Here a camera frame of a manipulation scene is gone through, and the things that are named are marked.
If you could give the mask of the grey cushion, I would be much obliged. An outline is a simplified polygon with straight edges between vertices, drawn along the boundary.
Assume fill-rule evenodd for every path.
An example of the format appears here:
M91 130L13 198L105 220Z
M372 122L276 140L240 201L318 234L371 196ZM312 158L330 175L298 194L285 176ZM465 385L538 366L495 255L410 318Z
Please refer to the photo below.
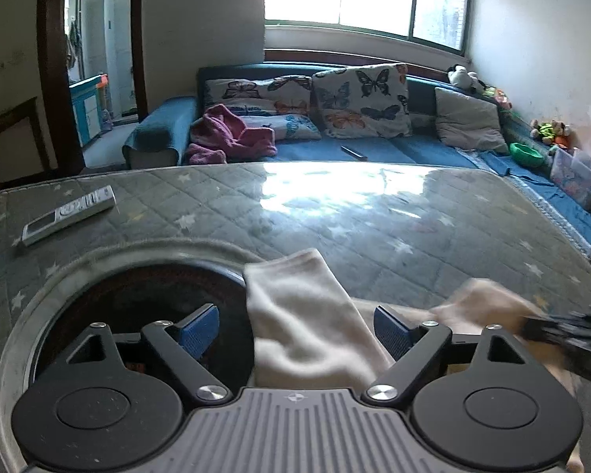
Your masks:
M498 154L508 152L496 105L442 88L435 89L435 105L435 129L445 145Z

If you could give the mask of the blue children's cabinet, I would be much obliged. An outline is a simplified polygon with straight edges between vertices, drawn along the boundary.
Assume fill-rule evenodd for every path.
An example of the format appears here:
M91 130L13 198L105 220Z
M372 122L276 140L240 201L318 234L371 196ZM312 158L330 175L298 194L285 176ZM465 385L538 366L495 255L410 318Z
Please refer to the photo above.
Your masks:
M108 75L99 74L69 86L80 146L101 134Z

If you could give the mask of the upright butterfly pillow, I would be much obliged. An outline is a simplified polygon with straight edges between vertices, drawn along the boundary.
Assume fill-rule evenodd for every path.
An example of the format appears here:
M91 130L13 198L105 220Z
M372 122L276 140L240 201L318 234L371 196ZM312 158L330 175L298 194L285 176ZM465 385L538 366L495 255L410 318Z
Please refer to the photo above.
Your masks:
M387 63L329 69L312 76L327 134L336 139L411 134L408 66Z

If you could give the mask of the blue corner sofa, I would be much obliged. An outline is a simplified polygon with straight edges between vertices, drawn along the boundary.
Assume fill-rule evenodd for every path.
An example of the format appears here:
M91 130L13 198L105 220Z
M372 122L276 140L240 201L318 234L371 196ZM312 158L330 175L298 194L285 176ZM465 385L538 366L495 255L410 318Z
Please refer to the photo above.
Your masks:
M568 127L524 125L494 88L363 66L203 67L123 145L132 169L235 161L344 161L483 169L510 178L591 262L591 157Z

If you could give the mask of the flat butterfly pillow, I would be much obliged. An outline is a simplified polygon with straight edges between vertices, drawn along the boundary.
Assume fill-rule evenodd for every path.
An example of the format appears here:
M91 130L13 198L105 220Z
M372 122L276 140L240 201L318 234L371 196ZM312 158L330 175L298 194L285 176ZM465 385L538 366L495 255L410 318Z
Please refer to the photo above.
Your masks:
M205 82L206 106L225 106L249 127L268 127L275 141L319 140L310 117L312 78L283 75L271 79L213 79Z

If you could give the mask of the cream white garment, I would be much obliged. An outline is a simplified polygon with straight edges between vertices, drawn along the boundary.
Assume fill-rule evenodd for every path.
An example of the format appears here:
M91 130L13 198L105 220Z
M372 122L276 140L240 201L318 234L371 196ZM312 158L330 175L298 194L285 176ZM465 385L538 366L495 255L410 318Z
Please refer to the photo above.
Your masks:
M375 339L375 303L354 299L316 249L244 268L246 308L254 333L256 387L364 390L393 363ZM488 279L471 279L430 310L396 306L412 324L433 319L455 331L477 334L489 324L519 332L539 310ZM383 437L320 430L323 414L296 402L274 412L267 442L276 462L291 472L415 472L418 463Z

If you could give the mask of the pink crumpled garment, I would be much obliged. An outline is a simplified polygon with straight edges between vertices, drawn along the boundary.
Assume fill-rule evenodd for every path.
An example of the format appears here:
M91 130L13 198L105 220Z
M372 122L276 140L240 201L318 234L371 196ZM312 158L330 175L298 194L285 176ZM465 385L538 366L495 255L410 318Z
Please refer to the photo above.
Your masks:
M191 124L184 164L227 164L277 154L274 130L249 127L223 104L208 108Z

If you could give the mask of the grey remote control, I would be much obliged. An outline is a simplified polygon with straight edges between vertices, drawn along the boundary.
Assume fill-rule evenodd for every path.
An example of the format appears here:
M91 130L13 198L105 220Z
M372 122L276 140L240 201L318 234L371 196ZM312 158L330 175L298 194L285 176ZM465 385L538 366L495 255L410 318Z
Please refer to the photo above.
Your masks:
M21 241L24 246L49 237L52 234L81 222L102 211L113 208L116 197L111 185L93 190L85 196L61 205L23 227Z

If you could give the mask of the black round induction cooker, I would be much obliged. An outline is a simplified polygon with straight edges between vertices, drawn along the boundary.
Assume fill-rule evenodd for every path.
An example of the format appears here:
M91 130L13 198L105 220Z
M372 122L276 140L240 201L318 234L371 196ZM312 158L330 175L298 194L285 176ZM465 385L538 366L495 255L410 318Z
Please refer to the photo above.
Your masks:
M95 321L105 322L114 333L138 333L156 320L175 324L206 303L219 309L219 334L201 364L238 391L254 367L245 283L234 269L201 261L134 266L80 289L45 330L30 379L36 380Z

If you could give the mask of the green bowl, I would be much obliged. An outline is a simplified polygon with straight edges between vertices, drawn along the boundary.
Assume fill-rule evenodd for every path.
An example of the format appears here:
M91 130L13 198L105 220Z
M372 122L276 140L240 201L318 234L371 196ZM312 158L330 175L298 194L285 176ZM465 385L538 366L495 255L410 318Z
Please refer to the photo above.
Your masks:
M509 153L513 161L527 169L537 169L545 162L542 153L524 143L513 142L509 144Z

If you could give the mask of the clear plastic storage box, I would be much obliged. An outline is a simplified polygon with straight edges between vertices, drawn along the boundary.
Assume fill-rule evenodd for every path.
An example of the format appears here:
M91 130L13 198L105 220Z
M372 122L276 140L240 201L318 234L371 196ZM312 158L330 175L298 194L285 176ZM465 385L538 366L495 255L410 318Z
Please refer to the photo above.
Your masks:
M576 203L591 210L591 168L586 164L563 149L557 149L554 153L550 179Z

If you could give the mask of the dark wooden sideboard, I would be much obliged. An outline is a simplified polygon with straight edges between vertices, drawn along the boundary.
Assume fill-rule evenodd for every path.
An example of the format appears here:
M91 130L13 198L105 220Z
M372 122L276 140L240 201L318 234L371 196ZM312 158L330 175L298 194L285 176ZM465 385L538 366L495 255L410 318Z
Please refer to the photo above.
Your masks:
M44 178L50 171L36 97L0 114L0 189Z

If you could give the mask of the black remote on sofa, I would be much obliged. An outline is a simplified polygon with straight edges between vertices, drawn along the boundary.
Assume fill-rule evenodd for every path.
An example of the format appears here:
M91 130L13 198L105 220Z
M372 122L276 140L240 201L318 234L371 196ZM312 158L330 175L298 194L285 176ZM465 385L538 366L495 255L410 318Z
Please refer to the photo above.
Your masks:
M356 151L355 149L350 149L350 147L348 147L348 146L342 146L340 148L340 150L343 153L349 155L350 157L352 157L356 160L359 160L359 161L367 161L368 160L368 157L366 155Z

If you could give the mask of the colourful plush toys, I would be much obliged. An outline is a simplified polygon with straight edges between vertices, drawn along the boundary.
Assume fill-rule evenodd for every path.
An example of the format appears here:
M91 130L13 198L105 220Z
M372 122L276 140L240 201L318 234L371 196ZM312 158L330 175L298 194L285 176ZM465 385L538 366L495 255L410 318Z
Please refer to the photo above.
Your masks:
M547 146L558 146L560 149L570 149L571 128L563 122L552 120L550 122L539 122L532 120L531 137Z

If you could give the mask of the panda plush toy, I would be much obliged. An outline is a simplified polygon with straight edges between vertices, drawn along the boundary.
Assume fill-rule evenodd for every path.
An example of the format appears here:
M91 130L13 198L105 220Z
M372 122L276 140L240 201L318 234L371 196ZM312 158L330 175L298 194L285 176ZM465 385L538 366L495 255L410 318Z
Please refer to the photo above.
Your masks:
M487 88L476 72L469 71L462 64L450 66L447 69L447 78L453 87L471 94L483 94Z

